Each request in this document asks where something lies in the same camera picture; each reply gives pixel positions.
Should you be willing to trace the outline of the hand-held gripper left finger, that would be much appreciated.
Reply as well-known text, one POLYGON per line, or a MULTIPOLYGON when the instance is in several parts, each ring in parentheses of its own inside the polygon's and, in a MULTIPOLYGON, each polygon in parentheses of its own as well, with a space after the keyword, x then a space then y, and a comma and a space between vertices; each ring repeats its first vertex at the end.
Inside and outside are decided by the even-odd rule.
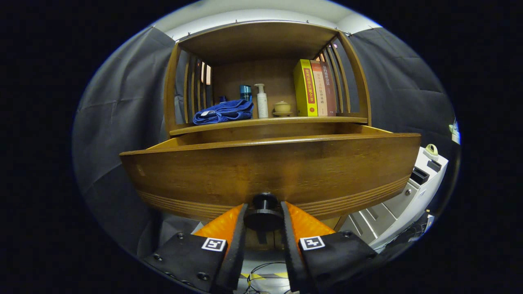
POLYGON ((244 260, 247 208, 237 205, 194 234, 176 233, 144 262, 187 288, 231 294, 244 260))

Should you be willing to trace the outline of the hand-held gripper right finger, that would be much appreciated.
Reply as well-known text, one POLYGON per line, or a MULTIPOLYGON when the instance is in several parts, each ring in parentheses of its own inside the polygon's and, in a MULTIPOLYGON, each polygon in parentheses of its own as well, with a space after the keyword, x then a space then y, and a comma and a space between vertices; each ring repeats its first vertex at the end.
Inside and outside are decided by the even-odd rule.
POLYGON ((382 266, 382 256, 355 232, 336 232, 304 210, 281 202, 283 244, 290 289, 301 294, 342 294, 350 283, 382 266))

